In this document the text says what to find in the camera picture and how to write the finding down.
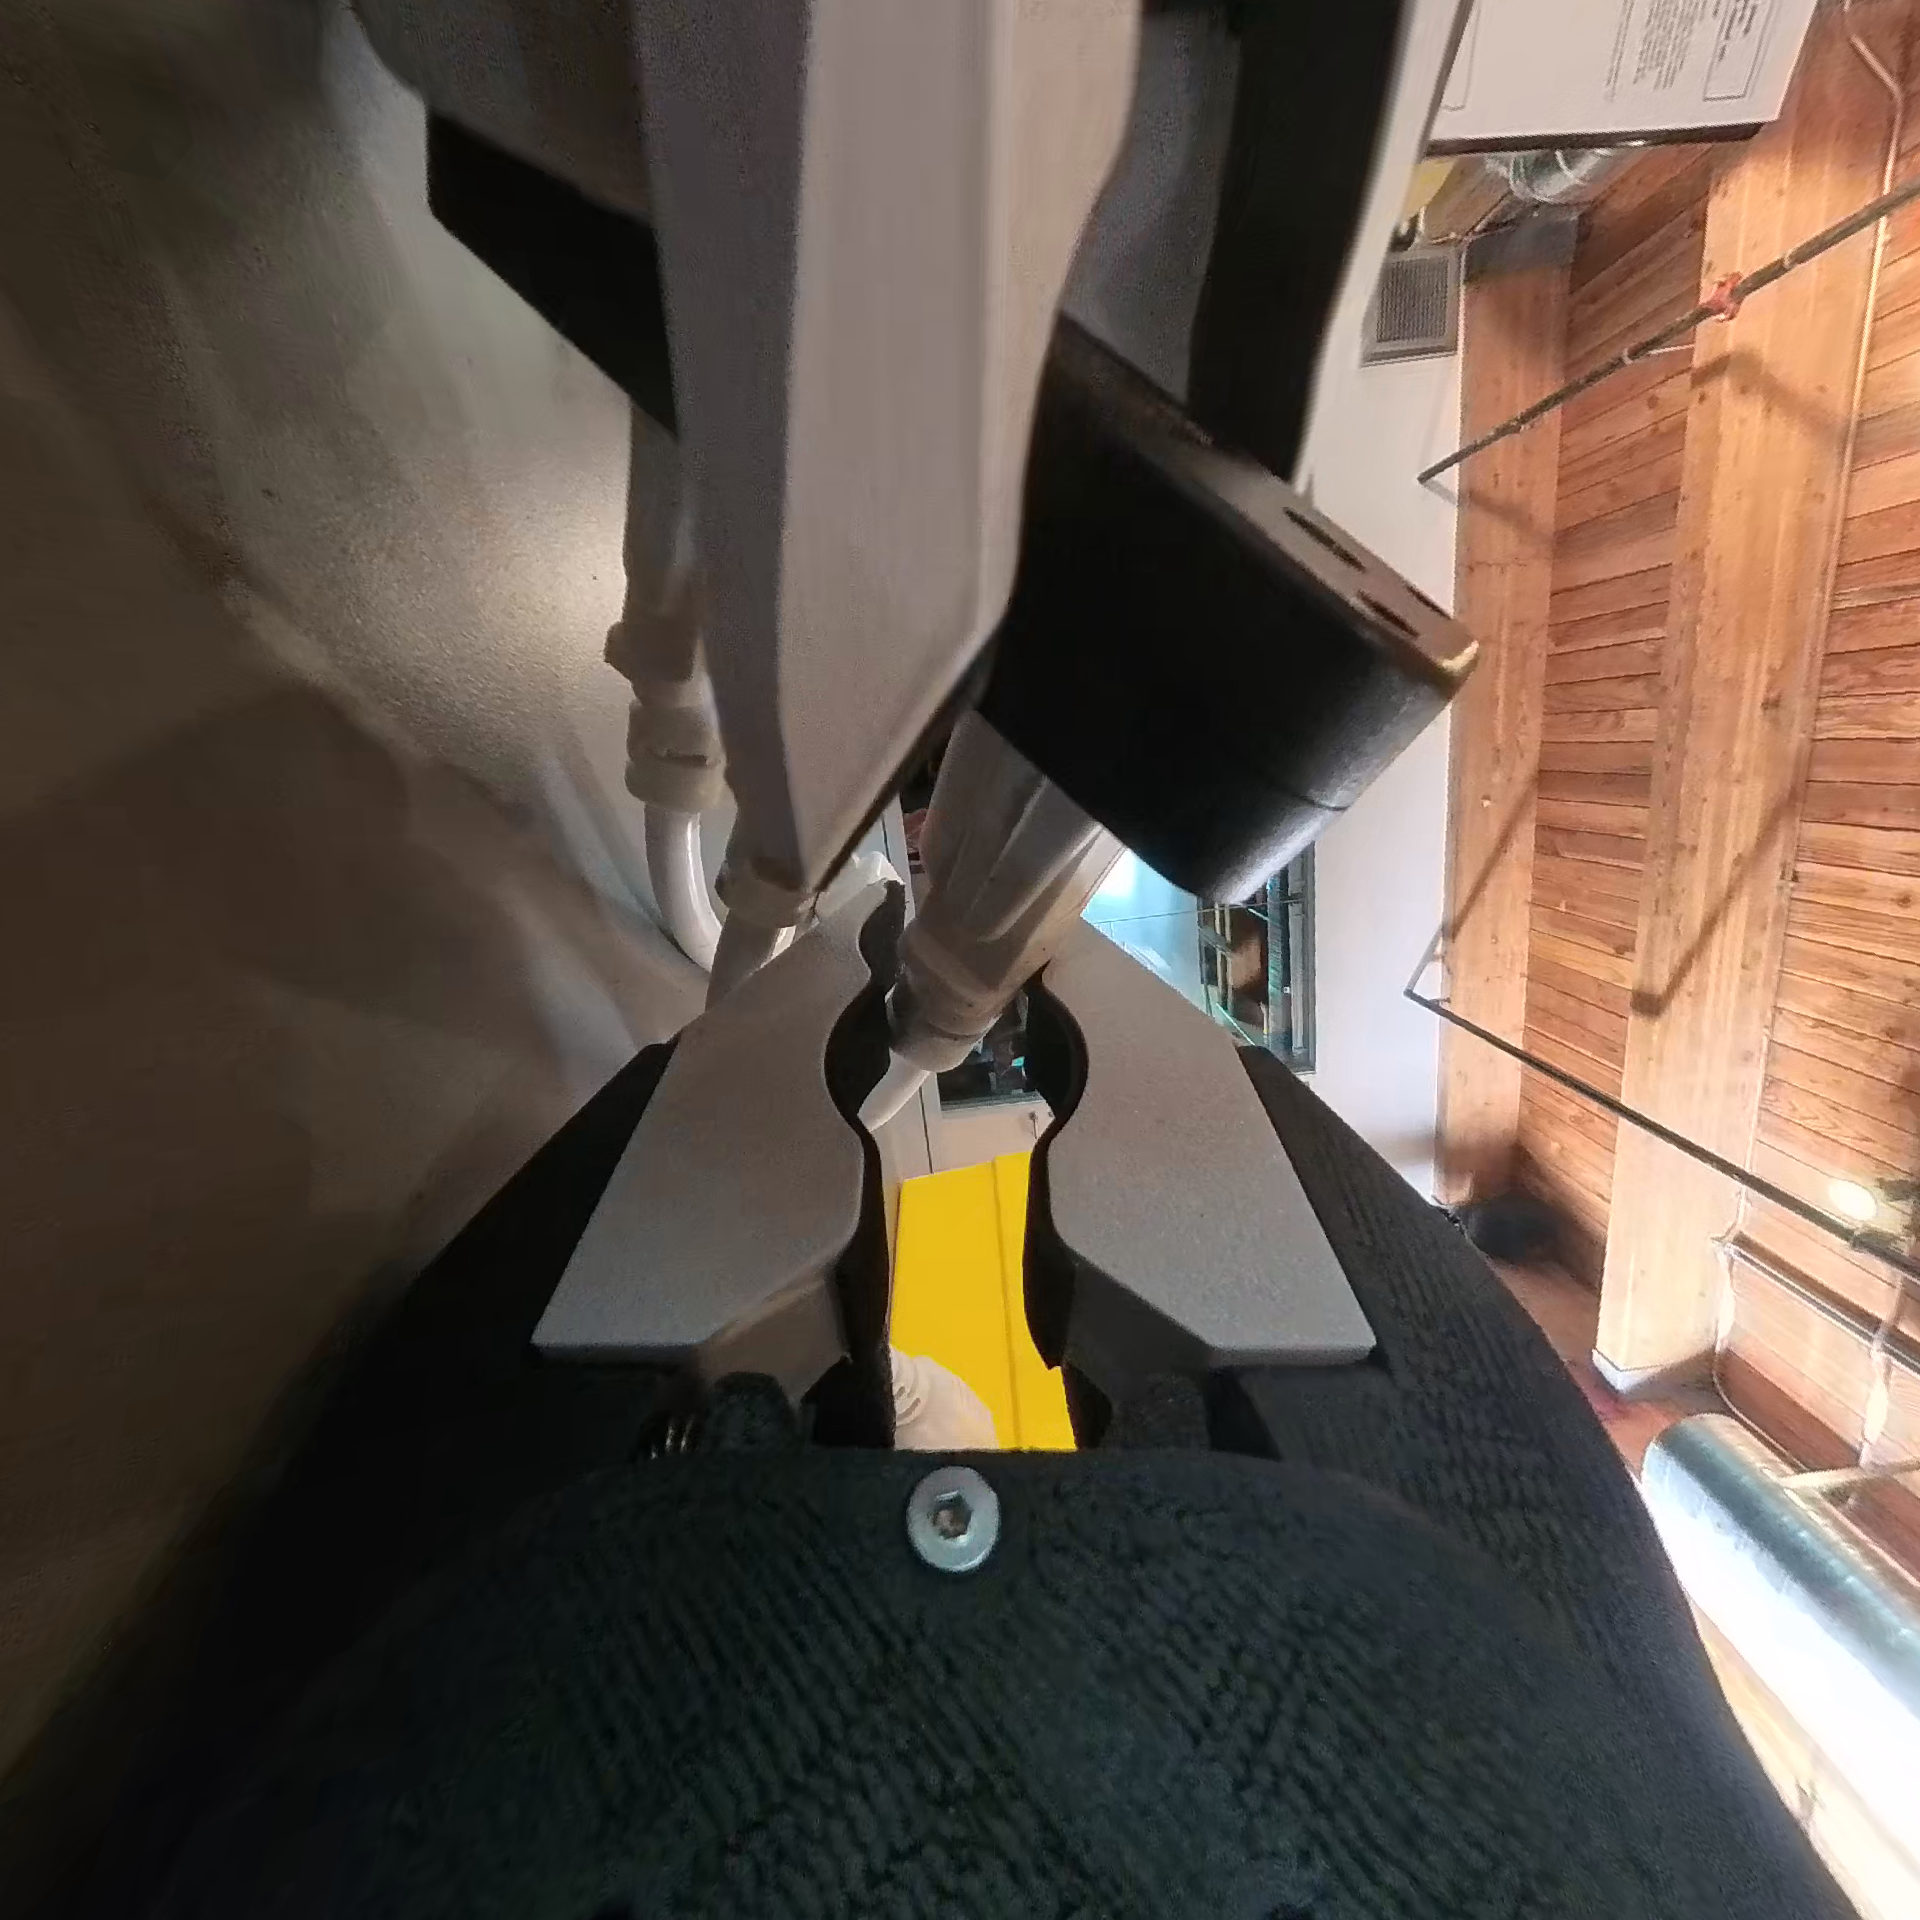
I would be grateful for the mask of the silver round duct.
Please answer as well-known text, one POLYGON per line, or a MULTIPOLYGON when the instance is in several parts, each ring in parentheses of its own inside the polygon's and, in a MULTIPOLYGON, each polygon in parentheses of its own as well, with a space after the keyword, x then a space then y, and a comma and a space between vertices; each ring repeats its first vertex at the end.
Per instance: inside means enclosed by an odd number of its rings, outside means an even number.
POLYGON ((1912 1855, 1912 1577, 1728 1414, 1659 1433, 1639 1485, 1691 1603, 1912 1855))

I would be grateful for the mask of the silver flexible duct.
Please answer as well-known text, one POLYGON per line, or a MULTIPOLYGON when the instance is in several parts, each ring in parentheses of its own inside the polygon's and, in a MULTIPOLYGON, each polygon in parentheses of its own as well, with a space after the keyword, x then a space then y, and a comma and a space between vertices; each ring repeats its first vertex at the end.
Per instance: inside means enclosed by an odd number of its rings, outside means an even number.
POLYGON ((1548 207, 1591 201, 1627 158, 1623 146, 1493 150, 1480 156, 1480 166, 1506 198, 1548 207))

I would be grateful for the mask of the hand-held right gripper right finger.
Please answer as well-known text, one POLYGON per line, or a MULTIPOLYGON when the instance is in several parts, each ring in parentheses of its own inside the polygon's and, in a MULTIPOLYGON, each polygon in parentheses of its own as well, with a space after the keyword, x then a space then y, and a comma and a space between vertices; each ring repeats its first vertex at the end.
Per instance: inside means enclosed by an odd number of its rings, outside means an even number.
POLYGON ((1094 929, 1026 991, 1050 1109, 1024 1313, 1077 1374, 1367 1359, 1375 1335, 1229 1034, 1094 929))

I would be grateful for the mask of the yellow plastic bin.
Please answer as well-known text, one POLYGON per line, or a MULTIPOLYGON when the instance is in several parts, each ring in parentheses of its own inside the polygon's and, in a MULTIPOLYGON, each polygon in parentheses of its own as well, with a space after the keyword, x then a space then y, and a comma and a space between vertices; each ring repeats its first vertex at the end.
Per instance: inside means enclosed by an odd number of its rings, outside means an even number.
POLYGON ((1064 1379, 1024 1313, 1031 1163, 1024 1149, 901 1187, 888 1338, 979 1393, 998 1450, 1072 1451, 1064 1379))

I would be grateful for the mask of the black power strip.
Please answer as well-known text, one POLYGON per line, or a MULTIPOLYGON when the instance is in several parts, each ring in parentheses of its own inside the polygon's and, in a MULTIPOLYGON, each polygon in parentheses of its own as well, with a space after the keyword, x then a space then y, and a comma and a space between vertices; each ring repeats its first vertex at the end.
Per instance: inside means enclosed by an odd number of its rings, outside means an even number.
POLYGON ((976 710, 1154 873, 1207 902, 1253 893, 1476 653, 1292 485, 1059 321, 976 710))

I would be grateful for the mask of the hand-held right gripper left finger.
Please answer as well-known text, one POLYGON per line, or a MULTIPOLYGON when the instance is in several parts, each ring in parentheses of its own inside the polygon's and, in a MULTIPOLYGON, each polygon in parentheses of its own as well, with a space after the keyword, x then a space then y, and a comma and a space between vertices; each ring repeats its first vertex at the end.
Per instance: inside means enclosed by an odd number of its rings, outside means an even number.
POLYGON ((866 882, 683 1028, 538 1325, 544 1359, 639 1363, 803 1399, 848 1356, 832 1270, 862 1218, 862 1133, 832 1030, 874 985, 866 882))

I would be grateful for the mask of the glass partition window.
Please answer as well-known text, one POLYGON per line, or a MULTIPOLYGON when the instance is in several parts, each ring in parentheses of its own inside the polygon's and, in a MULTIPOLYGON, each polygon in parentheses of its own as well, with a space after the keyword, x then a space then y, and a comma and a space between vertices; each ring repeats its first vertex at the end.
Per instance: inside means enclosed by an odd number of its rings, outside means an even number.
POLYGON ((1198 1011, 1294 1071, 1314 1067, 1314 860, 1234 902, 1202 902, 1125 853, 1084 918, 1198 1011))

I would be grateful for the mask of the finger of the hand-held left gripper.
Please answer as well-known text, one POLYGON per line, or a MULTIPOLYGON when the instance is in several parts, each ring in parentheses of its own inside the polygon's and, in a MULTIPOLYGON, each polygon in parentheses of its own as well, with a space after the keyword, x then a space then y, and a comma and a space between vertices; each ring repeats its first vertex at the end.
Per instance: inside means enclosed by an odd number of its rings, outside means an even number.
POLYGON ((1207 437, 1294 483, 1468 11, 1142 4, 1135 97, 1067 321, 1207 437))
POLYGON ((751 870, 818 890, 1018 571, 1141 4, 635 4, 645 159, 751 870))

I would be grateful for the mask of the wall air vent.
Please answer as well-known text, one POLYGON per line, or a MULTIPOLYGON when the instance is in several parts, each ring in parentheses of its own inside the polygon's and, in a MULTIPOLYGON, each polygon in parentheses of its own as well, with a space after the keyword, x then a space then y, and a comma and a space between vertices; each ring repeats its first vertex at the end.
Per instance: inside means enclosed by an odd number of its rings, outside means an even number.
POLYGON ((1359 321, 1359 369, 1456 356, 1463 260, 1463 247, 1388 252, 1359 321))

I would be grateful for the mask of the white instruction sheet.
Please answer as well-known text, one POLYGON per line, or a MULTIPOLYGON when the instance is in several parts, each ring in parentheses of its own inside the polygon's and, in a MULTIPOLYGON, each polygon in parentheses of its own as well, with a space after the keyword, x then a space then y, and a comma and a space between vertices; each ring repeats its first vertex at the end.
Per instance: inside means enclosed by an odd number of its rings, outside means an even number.
POLYGON ((1784 108, 1812 3, 1476 3, 1430 153, 1740 139, 1784 108))

